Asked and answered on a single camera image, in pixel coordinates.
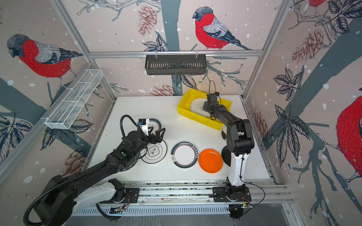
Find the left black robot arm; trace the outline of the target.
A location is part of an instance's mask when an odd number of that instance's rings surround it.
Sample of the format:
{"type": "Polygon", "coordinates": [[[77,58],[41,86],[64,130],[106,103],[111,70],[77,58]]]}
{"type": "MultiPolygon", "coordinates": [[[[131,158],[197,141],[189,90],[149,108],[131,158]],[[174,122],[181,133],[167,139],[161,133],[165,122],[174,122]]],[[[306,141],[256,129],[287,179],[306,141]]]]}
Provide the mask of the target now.
{"type": "Polygon", "coordinates": [[[101,163],[69,177],[53,177],[26,209],[23,223],[26,226],[62,225],[78,204],[76,197],[108,176],[131,167],[149,144],[162,142],[164,132],[162,128],[146,136],[142,131],[131,131],[101,163]]]}

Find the plain cream plate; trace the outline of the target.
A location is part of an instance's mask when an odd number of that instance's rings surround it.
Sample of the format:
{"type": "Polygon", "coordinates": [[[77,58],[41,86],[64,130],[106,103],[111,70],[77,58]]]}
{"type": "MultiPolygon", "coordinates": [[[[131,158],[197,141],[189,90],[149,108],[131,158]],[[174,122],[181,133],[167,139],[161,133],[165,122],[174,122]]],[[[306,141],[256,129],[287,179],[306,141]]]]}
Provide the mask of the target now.
{"type": "Polygon", "coordinates": [[[203,110],[204,103],[207,102],[206,98],[197,98],[193,100],[190,104],[191,112],[203,116],[205,118],[209,118],[210,114],[203,110]]]}

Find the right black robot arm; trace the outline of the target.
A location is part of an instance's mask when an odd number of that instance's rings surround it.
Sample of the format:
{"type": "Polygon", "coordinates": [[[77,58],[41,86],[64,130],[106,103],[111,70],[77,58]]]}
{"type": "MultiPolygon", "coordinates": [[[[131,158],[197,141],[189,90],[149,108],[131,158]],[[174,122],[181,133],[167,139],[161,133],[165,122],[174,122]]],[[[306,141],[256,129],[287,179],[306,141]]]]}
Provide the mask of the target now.
{"type": "Polygon", "coordinates": [[[219,93],[207,94],[203,110],[212,119],[220,120],[226,126],[226,147],[231,154],[231,171],[227,177],[226,192],[229,195],[245,192],[244,174],[248,155],[255,146],[251,123],[240,119],[219,103],[219,93]]]}

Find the orange plate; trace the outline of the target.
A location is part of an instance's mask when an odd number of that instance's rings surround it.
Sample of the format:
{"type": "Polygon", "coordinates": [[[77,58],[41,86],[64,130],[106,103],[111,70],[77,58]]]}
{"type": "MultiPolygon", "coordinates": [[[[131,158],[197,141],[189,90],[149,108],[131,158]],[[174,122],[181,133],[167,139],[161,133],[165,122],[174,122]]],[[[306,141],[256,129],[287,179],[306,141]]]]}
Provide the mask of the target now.
{"type": "Polygon", "coordinates": [[[214,149],[205,149],[199,155],[199,165],[207,173],[218,173],[223,166],[222,156],[214,149]]]}

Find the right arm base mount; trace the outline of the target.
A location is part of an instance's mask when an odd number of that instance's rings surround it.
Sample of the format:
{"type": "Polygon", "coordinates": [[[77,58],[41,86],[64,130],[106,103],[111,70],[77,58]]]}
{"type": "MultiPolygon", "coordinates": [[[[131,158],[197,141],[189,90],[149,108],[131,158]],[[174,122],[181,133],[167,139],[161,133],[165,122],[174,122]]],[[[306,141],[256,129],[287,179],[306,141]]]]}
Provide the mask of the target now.
{"type": "Polygon", "coordinates": [[[214,202],[251,202],[249,188],[245,185],[236,188],[213,187],[214,202]]]}

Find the green red rimmed white plate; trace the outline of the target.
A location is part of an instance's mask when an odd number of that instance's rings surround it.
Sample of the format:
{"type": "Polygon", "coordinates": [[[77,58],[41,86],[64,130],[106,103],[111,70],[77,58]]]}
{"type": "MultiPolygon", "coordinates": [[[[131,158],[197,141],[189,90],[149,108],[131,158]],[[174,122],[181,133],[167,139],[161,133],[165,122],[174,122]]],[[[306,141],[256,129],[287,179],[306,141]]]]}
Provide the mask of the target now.
{"type": "Polygon", "coordinates": [[[199,150],[190,141],[181,141],[171,149],[171,160],[179,168],[187,169],[198,162],[199,150]]]}

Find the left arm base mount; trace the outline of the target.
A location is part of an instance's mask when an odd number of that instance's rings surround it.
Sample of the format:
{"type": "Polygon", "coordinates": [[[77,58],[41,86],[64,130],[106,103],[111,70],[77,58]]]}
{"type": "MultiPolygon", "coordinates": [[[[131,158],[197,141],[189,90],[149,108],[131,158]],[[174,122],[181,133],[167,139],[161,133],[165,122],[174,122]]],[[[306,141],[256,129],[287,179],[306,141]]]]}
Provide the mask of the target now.
{"type": "Polygon", "coordinates": [[[138,202],[139,193],[139,188],[125,188],[122,192],[116,191],[110,200],[102,201],[101,204],[134,204],[138,202]]]}

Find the green lettered plate under arm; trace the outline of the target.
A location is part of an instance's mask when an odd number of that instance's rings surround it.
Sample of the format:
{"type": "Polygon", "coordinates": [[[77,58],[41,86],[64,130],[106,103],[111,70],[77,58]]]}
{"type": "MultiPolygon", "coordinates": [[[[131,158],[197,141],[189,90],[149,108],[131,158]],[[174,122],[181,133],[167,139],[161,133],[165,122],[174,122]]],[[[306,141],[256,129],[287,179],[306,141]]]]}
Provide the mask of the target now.
{"type": "Polygon", "coordinates": [[[120,165],[118,167],[118,172],[127,171],[134,167],[139,160],[138,157],[128,157],[121,160],[120,165]]]}

